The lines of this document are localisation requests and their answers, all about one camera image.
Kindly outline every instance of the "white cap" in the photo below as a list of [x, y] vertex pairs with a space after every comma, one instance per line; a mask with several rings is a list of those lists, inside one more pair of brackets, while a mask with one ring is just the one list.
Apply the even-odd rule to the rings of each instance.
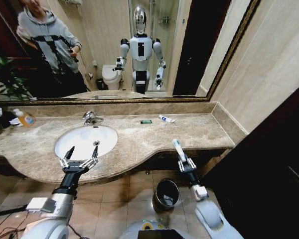
[[16, 116], [21, 117], [23, 115], [23, 112], [19, 109], [14, 109], [13, 112], [15, 113]]

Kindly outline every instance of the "toothpaste tube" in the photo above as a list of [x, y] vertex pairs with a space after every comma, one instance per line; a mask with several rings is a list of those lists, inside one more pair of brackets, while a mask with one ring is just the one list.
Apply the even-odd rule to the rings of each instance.
[[162, 116], [162, 115], [159, 115], [158, 117], [159, 117], [162, 121], [166, 121], [166, 122], [169, 122], [169, 123], [174, 123], [174, 122], [175, 122], [175, 120], [170, 119], [170, 118], [167, 118], [167, 117]]

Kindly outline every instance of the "marble countertop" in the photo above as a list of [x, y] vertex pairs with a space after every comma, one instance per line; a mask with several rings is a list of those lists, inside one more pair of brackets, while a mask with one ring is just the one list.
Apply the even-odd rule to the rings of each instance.
[[77, 98], [77, 99], [133, 99], [133, 98], [144, 98], [150, 97], [134, 91], [122, 91], [122, 90], [105, 90], [105, 91], [90, 91], [79, 93], [64, 98]]
[[[166, 116], [176, 122], [164, 122], [157, 115], [101, 116], [104, 121], [95, 125], [113, 128], [118, 134], [118, 142], [109, 153], [98, 157], [99, 163], [81, 176], [80, 183], [101, 183], [118, 177], [157, 152], [174, 150], [174, 138], [180, 140], [184, 149], [235, 146], [212, 114]], [[152, 120], [152, 124], [140, 124], [141, 120]], [[83, 126], [81, 117], [37, 118], [32, 128], [11, 126], [0, 135], [0, 155], [29, 178], [60, 183], [64, 173], [54, 153], [54, 145], [61, 135]]]

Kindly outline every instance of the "mirror frame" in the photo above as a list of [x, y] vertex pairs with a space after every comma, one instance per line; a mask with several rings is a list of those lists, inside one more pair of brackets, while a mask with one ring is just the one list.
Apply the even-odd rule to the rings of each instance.
[[86, 105], [86, 104], [119, 104], [119, 103], [180, 103], [180, 102], [208, 102], [211, 100], [221, 78], [223, 77], [228, 64], [230, 63], [244, 33], [261, 0], [250, 0], [244, 16], [237, 28], [237, 31], [229, 45], [229, 48], [222, 60], [211, 87], [206, 97], [196, 96], [174, 96], [165, 98], [135, 98], [135, 99], [106, 99], [86, 100], [69, 98], [40, 98], [37, 101], [0, 101], [0, 106], [40, 106], [40, 105]]

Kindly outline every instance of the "hand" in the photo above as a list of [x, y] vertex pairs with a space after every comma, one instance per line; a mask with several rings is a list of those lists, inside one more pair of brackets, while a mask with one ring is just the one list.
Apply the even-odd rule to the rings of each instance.
[[72, 50], [72, 52], [70, 53], [70, 56], [75, 58], [75, 57], [77, 57], [78, 52], [80, 51], [80, 47], [75, 46], [71, 50]]

